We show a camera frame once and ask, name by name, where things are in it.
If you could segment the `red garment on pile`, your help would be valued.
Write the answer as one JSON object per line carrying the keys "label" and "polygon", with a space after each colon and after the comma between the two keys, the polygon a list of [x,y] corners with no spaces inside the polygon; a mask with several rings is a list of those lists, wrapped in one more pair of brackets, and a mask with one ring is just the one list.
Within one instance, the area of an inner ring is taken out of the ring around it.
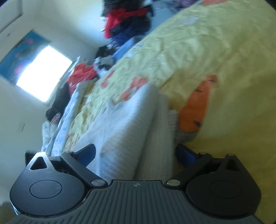
{"label": "red garment on pile", "polygon": [[144,16],[148,12],[148,8],[140,8],[134,11],[126,11],[125,9],[116,9],[108,13],[107,22],[104,29],[104,37],[111,38],[111,29],[132,16]]}

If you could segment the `light blue storage basket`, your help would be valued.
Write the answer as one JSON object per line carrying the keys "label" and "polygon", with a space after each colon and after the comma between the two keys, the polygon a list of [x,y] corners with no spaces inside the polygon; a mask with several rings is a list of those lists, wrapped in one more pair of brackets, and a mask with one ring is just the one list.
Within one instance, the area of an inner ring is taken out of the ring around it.
{"label": "light blue storage basket", "polygon": [[129,39],[125,44],[123,44],[120,49],[118,49],[113,55],[112,59],[114,63],[116,63],[118,60],[120,60],[136,43],[141,41],[144,36],[139,35],[132,37]]}

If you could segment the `black clothes on pile top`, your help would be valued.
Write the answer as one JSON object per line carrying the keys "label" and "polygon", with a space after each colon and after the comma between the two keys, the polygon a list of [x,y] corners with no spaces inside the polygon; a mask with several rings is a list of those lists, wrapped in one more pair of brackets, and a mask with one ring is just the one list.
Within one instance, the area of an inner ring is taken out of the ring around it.
{"label": "black clothes on pile top", "polygon": [[108,13],[116,9],[125,9],[126,11],[134,11],[140,8],[147,8],[152,17],[154,17],[154,10],[152,8],[152,1],[143,0],[104,0],[103,11],[101,17],[107,17]]}

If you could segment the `white knitted sweater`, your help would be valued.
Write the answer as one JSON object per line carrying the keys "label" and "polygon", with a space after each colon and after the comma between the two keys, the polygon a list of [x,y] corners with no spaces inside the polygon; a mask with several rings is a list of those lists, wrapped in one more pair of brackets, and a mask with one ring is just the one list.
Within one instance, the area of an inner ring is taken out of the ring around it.
{"label": "white knitted sweater", "polygon": [[126,101],[108,100],[73,151],[93,144],[95,158],[87,168],[107,182],[166,181],[174,169],[176,120],[166,96],[147,83]]}

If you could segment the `dark navy clothes in pile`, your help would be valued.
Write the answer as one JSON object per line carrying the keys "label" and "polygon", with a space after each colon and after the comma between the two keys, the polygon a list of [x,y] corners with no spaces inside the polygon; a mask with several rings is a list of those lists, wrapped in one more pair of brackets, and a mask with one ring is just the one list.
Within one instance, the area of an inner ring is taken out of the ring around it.
{"label": "dark navy clothes in pile", "polygon": [[151,28],[150,18],[145,16],[132,16],[110,29],[111,40],[122,46],[129,39],[144,35]]}

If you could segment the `black clothing near window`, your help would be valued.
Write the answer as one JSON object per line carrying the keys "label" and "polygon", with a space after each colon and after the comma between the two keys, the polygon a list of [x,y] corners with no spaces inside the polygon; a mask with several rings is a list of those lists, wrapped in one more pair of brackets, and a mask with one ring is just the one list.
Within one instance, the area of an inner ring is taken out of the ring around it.
{"label": "black clothing near window", "polygon": [[54,116],[58,113],[60,114],[60,117],[62,117],[70,99],[71,95],[69,91],[69,85],[68,83],[65,83],[62,88],[57,89],[54,102],[51,108],[48,109],[45,113],[46,119],[48,121],[52,121]]}

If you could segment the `orange plastic bag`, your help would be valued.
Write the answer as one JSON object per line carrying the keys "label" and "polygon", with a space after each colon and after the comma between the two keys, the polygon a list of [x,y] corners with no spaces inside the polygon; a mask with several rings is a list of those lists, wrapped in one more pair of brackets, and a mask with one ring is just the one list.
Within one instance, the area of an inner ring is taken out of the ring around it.
{"label": "orange plastic bag", "polygon": [[93,65],[87,66],[85,63],[80,63],[76,65],[67,81],[70,95],[73,94],[78,83],[93,80],[96,77],[97,72],[94,69]]}

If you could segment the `bright window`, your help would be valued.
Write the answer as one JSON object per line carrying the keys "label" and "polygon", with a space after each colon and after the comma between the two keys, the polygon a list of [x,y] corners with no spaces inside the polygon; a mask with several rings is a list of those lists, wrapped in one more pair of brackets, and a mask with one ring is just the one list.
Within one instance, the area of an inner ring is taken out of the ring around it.
{"label": "bright window", "polygon": [[51,46],[45,47],[22,72],[16,85],[42,102],[48,102],[72,60]]}

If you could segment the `white text print blanket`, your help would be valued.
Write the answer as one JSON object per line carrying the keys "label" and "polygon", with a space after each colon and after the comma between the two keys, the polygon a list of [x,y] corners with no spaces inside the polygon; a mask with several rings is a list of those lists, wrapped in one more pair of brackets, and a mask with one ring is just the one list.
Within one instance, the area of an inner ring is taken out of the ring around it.
{"label": "white text print blanket", "polygon": [[46,121],[42,124],[42,148],[47,156],[58,156],[63,151],[68,139],[71,123],[79,113],[86,93],[94,86],[94,81],[83,81],[77,84],[65,112],[58,124]]}

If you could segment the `blue wall poster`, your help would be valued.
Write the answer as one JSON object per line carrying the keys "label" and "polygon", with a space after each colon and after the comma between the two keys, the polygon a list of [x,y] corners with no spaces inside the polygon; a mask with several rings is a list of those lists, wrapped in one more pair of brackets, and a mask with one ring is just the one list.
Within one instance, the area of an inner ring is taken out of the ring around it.
{"label": "blue wall poster", "polygon": [[50,43],[33,30],[28,32],[1,60],[1,75],[15,85],[22,72]]}

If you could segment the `yellow carrot print bedsheet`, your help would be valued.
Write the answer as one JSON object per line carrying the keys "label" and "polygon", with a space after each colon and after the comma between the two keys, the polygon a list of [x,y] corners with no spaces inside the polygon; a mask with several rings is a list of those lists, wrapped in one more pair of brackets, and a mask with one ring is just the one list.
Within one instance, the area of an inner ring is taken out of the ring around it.
{"label": "yellow carrot print bedsheet", "polygon": [[181,109],[216,75],[199,135],[189,143],[214,156],[236,154],[262,192],[256,215],[275,221],[275,9],[266,1],[194,5],[163,22],[87,93],[71,124],[73,147],[104,102],[145,77]]}

